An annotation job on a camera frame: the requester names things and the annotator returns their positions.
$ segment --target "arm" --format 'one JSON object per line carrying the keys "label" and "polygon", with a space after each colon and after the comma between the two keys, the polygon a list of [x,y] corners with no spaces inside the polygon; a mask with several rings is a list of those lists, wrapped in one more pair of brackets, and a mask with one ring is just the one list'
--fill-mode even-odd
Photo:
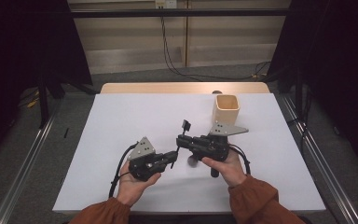
{"label": "arm", "polygon": [[238,154],[230,150],[225,161],[203,158],[228,184],[230,206],[237,223],[303,223],[278,203],[278,191],[270,184],[246,175]]}
{"label": "arm", "polygon": [[126,162],[120,170],[116,198],[90,205],[74,217],[70,224],[127,224],[131,207],[138,202],[145,189],[154,185],[161,177],[161,174],[154,174],[143,182],[128,174],[128,171],[129,163]]}

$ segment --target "white table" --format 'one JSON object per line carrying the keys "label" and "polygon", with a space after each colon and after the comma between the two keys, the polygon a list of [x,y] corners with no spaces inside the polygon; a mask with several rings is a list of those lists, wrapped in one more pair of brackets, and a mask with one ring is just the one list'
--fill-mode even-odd
{"label": "white table", "polygon": [[[282,112],[270,93],[237,94],[241,104],[236,125],[250,132],[230,136],[251,162],[252,175],[269,182],[280,202],[292,211],[324,210],[310,173],[296,147]],[[212,127],[212,94],[115,93],[96,96],[53,211],[76,213],[108,197],[118,161],[125,149],[147,136],[157,153],[176,150],[182,121],[191,136]],[[173,169],[148,188],[131,211],[142,214],[229,213],[227,185],[212,178],[201,162],[187,165],[191,153],[181,149]]]}

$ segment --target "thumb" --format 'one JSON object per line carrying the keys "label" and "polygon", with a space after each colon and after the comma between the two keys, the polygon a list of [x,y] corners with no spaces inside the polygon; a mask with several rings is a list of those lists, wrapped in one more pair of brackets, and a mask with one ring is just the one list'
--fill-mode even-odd
{"label": "thumb", "polygon": [[215,161],[211,158],[208,157],[204,157],[201,160],[205,165],[214,168],[215,170],[217,170],[218,172],[221,173],[221,170],[223,169],[224,164],[220,161]]}

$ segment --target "paper cup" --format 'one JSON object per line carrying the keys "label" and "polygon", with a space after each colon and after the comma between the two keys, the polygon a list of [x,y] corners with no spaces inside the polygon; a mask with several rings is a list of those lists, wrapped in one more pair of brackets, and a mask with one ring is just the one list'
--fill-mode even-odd
{"label": "paper cup", "polygon": [[213,122],[218,121],[234,125],[239,112],[240,103],[237,96],[227,94],[216,95],[213,105]]}

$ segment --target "human hand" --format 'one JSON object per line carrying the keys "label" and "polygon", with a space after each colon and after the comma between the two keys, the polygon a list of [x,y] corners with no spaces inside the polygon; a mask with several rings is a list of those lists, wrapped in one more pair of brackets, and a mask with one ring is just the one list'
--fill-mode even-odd
{"label": "human hand", "polygon": [[118,185],[117,200],[128,206],[133,206],[141,198],[144,190],[156,184],[161,177],[160,173],[153,174],[147,181],[140,181],[135,179],[131,174],[128,174],[130,163],[126,161],[120,170],[120,182]]}
{"label": "human hand", "polygon": [[222,174],[229,187],[234,188],[246,179],[238,153],[230,150],[225,161],[214,161],[204,157],[202,162]]}

